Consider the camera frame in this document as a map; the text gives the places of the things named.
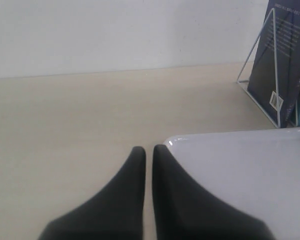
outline barcode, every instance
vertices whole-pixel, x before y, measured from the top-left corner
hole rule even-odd
[[[275,91],[272,91],[272,95],[270,97],[270,105],[277,111],[277,93]],[[281,110],[282,104],[284,103],[284,100],[279,96],[279,111]]]

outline wire book stand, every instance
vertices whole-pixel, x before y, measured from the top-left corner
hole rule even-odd
[[[273,43],[274,43],[274,71],[275,71],[275,93],[276,93],[276,112],[277,112],[277,122],[270,117],[270,115],[265,111],[265,109],[258,103],[258,101],[251,95],[250,92],[248,92],[247,89],[247,83],[249,83],[249,79],[245,80],[240,80],[240,77],[249,61],[249,58],[255,49],[258,40],[261,36],[261,34],[264,31],[265,26],[269,22],[269,20],[272,19],[273,21]],[[276,9],[272,8],[271,11],[269,12],[268,16],[266,17],[262,28],[258,34],[258,37],[256,38],[253,47],[251,48],[248,57],[246,58],[244,65],[236,79],[236,82],[240,85],[240,87],[248,94],[248,96],[254,101],[254,103],[262,110],[262,112],[267,116],[267,118],[272,122],[272,124],[276,128],[281,128],[281,118],[280,118],[280,95],[279,95],[279,80],[278,80],[278,55],[277,55],[277,21],[276,21]],[[295,108],[295,123],[290,122],[294,127],[298,126],[298,108]]]

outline white wall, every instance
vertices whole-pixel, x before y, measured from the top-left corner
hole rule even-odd
[[[268,0],[0,0],[0,78],[241,62]]]

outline white plastic tray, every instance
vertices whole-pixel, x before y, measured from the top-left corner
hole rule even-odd
[[[181,166],[226,203],[300,240],[300,128],[180,135],[165,143]]]

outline wooden floor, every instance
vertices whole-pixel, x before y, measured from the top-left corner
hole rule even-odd
[[[0,240],[36,239],[98,192],[137,145],[147,152],[144,239],[155,240],[154,145],[273,128],[235,83],[241,66],[0,79]]]

